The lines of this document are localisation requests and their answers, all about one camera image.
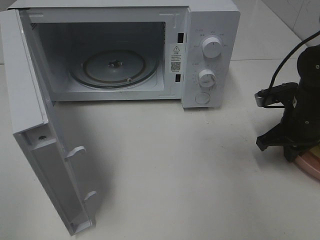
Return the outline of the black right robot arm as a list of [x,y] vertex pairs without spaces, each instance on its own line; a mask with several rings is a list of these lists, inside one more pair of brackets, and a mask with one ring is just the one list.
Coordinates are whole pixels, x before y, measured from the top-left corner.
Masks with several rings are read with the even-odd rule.
[[320,143],[320,47],[306,48],[297,59],[299,83],[288,82],[258,91],[258,107],[284,109],[280,123],[258,136],[261,151],[282,146],[287,161]]

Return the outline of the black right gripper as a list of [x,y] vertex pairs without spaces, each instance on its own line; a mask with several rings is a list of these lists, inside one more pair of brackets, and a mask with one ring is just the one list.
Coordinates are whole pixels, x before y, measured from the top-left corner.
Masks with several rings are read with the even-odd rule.
[[283,146],[283,155],[293,162],[301,153],[320,143],[320,88],[302,84],[282,84],[287,102],[281,123],[258,136],[261,151]]

